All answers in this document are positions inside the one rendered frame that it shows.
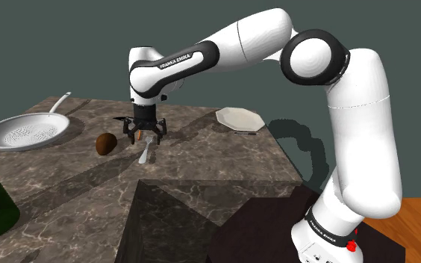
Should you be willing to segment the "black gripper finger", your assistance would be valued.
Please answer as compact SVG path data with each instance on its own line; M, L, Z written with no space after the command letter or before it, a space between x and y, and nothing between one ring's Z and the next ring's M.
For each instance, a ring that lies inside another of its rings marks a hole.
M163 136L167 133L166 120L161 118L159 120L151 121L149 123L149 130L157 135L157 145L160 145Z
M126 117L123 120L123 133L126 134L130 140L131 145L135 143L135 133L140 129L140 121L135 118Z

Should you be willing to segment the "brown kiwi fruit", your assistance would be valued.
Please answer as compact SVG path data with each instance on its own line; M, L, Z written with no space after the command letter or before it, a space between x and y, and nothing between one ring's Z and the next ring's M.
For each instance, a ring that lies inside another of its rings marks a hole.
M112 152L118 144L114 134L103 133L96 138L96 151L99 155L107 155Z

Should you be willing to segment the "white octagonal plate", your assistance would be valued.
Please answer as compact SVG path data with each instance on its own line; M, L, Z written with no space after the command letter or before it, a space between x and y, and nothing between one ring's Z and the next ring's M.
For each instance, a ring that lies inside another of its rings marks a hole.
M216 112L219 123L235 131L257 132L265 126L261 116L245 108L226 107Z

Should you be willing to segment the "white frying pan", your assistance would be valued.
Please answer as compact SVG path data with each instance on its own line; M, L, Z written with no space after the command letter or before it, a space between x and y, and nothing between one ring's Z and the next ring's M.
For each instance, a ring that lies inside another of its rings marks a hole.
M60 97L49 112L21 114L1 120L0 150L20 152L56 141L69 127L70 120L55 111L70 95L67 92Z

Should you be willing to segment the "dark robot stand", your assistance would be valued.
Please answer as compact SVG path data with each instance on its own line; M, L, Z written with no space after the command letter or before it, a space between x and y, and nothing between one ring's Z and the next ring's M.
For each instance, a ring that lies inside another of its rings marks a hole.
M213 235L205 263L301 263L291 240L319 194L300 185L290 197L252 197ZM364 263L405 263L405 248L371 226L358 227Z

